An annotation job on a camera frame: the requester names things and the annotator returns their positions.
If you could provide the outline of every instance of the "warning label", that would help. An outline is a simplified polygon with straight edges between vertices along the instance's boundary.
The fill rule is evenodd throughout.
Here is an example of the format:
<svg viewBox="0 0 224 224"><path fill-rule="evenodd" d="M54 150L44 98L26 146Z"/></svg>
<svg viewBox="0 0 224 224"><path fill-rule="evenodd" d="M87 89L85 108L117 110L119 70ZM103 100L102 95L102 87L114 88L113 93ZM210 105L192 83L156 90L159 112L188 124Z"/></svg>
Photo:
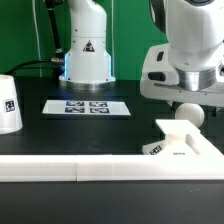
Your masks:
<svg viewBox="0 0 224 224"><path fill-rule="evenodd" d="M95 50L94 50L94 48L93 48L93 45L92 45L91 41L89 41L89 42L86 44L86 46L85 46L85 48L83 49L83 51L85 51L85 52L95 52Z"/></svg>

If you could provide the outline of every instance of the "green backdrop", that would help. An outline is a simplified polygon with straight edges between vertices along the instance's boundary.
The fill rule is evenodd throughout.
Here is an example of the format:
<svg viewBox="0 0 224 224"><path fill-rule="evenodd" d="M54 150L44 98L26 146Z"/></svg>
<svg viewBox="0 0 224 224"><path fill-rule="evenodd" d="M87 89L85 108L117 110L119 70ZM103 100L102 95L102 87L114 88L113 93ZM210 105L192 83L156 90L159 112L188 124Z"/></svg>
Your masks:
<svg viewBox="0 0 224 224"><path fill-rule="evenodd" d="M107 50L112 53L111 0L96 0L107 12ZM115 76L117 79L138 80L149 47L166 42L149 15L148 0L114 0ZM32 1L0 1L0 72L38 58ZM36 0L41 55L54 56L54 45L48 14L43 0ZM70 48L70 15L68 3L56 8L56 18L62 46ZM17 75L38 76L39 72L19 71Z"/></svg>

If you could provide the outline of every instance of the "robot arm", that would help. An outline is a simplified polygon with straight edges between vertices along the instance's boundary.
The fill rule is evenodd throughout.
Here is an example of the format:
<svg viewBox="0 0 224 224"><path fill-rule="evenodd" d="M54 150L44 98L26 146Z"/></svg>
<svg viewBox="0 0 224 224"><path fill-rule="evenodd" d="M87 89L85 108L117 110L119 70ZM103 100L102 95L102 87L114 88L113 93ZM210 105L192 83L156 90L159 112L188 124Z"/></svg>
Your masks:
<svg viewBox="0 0 224 224"><path fill-rule="evenodd" d="M63 0L46 0L49 15ZM65 72L59 77L60 85L99 90L114 85L111 75L111 57L106 51L105 10L92 0L68 0L71 15L71 49L65 55ZM54 15L50 15L56 27ZM60 42L53 29L56 53Z"/></svg>
<svg viewBox="0 0 224 224"><path fill-rule="evenodd" d="M155 2L150 3L154 23L160 30L165 27L169 43L149 50L141 93L147 98L224 107L224 1L160 0L160 7Z"/></svg>

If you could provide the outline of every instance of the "black table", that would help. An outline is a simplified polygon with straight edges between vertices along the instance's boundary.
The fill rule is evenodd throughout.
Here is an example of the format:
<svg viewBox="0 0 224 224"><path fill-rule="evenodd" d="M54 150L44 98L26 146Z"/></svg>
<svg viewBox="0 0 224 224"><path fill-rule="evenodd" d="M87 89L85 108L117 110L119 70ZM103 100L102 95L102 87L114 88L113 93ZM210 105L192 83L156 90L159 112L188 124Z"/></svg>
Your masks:
<svg viewBox="0 0 224 224"><path fill-rule="evenodd" d="M167 103L145 99L139 82L101 92L59 88L52 79L17 78L23 129L0 136L2 155L142 154L164 136L155 119L174 118ZM44 115L47 99L124 101L131 116ZM202 133L224 150L223 118ZM224 181L1 183L0 223L224 223Z"/></svg>

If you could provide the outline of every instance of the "black label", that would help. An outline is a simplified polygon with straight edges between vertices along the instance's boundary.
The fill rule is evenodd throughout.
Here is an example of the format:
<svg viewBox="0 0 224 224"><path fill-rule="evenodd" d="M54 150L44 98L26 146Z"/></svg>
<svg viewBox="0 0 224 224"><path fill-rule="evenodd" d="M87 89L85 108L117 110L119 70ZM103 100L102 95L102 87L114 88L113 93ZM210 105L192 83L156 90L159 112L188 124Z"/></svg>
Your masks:
<svg viewBox="0 0 224 224"><path fill-rule="evenodd" d="M163 149L161 148L161 146L160 145L158 145L158 146L156 146L156 148L154 148L154 149L152 149L150 152L149 152L149 154L150 155L156 155L156 154L158 154L160 151L162 151Z"/></svg>
<svg viewBox="0 0 224 224"><path fill-rule="evenodd" d="M15 111L15 103L14 100L6 101L5 102L5 110L6 112L12 112Z"/></svg>

